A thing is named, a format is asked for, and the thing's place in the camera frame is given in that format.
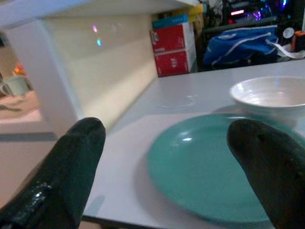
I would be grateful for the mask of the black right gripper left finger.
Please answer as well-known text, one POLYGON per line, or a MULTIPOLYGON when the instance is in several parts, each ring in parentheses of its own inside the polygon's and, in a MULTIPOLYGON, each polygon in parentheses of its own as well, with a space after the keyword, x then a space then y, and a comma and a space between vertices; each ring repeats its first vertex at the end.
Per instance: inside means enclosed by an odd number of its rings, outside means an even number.
POLYGON ((106 131, 95 117, 76 122, 0 209, 2 229, 77 229, 106 131))

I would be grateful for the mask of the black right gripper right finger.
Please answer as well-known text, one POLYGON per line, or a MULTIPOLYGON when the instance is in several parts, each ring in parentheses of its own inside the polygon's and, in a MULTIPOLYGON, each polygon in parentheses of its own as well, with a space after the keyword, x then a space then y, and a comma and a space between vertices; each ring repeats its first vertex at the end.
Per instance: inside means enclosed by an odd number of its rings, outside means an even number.
POLYGON ((305 145, 250 119, 233 121, 227 144, 276 229, 305 227, 305 145))

